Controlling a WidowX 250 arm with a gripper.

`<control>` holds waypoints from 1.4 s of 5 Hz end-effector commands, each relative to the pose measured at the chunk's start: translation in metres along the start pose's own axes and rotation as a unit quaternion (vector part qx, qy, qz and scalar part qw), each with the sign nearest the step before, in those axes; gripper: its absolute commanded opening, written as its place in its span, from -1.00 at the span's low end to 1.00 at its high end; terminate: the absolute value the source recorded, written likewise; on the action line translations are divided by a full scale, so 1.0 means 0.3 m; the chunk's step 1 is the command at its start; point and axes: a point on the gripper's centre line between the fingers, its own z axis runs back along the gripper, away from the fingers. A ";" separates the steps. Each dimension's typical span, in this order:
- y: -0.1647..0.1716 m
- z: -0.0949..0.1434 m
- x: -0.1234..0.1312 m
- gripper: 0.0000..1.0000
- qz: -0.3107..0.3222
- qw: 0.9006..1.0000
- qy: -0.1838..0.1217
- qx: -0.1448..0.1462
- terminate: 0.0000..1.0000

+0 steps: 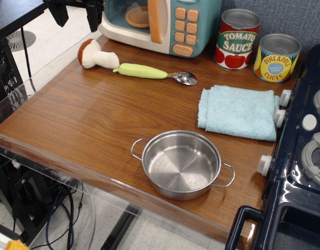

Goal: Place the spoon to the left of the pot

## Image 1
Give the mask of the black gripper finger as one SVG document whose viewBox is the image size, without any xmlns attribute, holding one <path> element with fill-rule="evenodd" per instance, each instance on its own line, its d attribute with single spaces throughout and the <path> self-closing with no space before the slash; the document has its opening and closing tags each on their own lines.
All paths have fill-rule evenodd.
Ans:
<svg viewBox="0 0 320 250">
<path fill-rule="evenodd" d="M 56 23 L 63 27 L 69 18 L 66 6 L 55 1 L 47 1 L 46 4 Z"/>
<path fill-rule="evenodd" d="M 87 5 L 87 19 L 91 32 L 97 31 L 98 26 L 101 24 L 103 10 L 102 3 L 90 3 Z"/>
</svg>

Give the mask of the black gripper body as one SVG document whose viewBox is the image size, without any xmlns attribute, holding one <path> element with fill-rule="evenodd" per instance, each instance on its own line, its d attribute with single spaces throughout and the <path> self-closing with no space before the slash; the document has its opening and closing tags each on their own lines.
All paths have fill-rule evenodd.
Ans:
<svg viewBox="0 0 320 250">
<path fill-rule="evenodd" d="M 103 7 L 104 1 L 101 0 L 45 0 L 46 3 L 62 4 L 73 7 Z"/>
</svg>

